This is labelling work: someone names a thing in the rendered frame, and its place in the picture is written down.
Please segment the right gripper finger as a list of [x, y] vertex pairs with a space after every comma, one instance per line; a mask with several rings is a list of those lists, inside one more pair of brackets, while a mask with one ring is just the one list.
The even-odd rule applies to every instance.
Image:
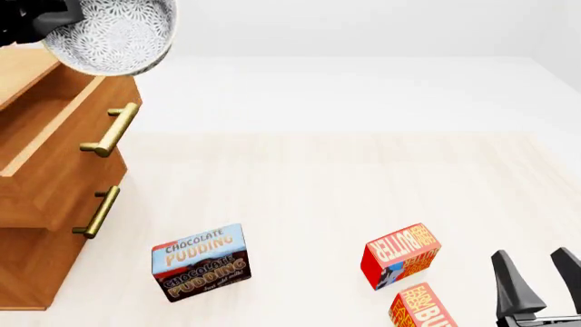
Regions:
[[566, 284], [576, 313], [581, 315], [581, 260], [566, 247], [560, 247], [551, 253], [551, 259]]
[[547, 305], [529, 287], [505, 250], [491, 256], [497, 286], [498, 319], [515, 315], [534, 315]]

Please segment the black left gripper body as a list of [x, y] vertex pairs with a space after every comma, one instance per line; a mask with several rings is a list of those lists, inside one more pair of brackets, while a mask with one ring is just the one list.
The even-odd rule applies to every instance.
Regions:
[[33, 19], [68, 9], [65, 0], [0, 0], [0, 47], [43, 40], [33, 36]]

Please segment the white patterned bowl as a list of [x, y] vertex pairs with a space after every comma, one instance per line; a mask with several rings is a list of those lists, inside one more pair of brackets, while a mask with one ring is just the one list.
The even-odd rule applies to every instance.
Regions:
[[88, 75], [139, 75], [169, 53], [177, 0], [79, 0], [84, 20], [54, 29], [42, 44], [59, 62]]

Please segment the chocolate pudding box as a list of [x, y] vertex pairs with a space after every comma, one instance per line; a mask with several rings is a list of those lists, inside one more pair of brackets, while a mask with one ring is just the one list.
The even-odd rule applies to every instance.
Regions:
[[152, 248], [152, 275], [169, 302], [251, 278], [239, 223]]

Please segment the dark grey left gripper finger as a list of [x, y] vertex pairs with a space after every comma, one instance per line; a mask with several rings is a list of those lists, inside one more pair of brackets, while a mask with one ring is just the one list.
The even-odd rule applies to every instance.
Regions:
[[43, 13], [32, 21], [34, 37], [46, 37], [54, 29], [61, 26], [76, 24], [80, 21], [80, 9], [68, 9], [64, 12]]

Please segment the open wooden drawer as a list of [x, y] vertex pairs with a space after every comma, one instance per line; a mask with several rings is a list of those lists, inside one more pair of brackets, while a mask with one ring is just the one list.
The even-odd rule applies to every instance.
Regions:
[[81, 152], [116, 119], [107, 110], [142, 104], [133, 78], [93, 77], [59, 68], [0, 105], [0, 228], [59, 231], [88, 218], [96, 192], [126, 172], [119, 150]]

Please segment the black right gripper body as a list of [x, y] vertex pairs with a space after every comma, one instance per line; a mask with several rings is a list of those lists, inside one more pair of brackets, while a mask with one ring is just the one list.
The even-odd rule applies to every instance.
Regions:
[[497, 327], [581, 327], [581, 315], [536, 317], [533, 313], [507, 315]]

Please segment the red butter box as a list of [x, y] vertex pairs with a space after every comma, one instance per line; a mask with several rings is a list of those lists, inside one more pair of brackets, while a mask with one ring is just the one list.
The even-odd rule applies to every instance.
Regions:
[[397, 293], [389, 318], [394, 327], [458, 327], [427, 282]]
[[433, 233], [417, 223], [367, 242], [360, 269], [377, 291], [428, 269], [440, 249]]

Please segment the wooden cabinet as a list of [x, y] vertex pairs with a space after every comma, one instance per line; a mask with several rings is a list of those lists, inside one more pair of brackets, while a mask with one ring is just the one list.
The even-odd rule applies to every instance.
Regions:
[[[0, 105], [59, 68], [79, 73], [43, 49], [0, 48]], [[75, 218], [59, 231], [0, 228], [0, 310], [50, 307], [88, 240], [72, 233], [72, 228], [85, 227], [91, 221], [102, 201], [97, 199], [99, 203], [88, 218]]]

